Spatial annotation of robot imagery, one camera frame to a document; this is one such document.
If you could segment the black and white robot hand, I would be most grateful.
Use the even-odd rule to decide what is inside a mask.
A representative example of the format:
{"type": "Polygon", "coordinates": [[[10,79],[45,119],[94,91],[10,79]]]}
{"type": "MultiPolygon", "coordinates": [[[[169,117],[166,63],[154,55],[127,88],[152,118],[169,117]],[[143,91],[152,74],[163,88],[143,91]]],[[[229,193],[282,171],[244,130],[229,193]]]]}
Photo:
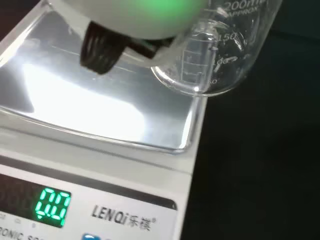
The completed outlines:
{"type": "Polygon", "coordinates": [[[205,0],[52,0],[80,37],[81,66],[100,75],[123,60],[157,67],[180,55],[205,0]]]}

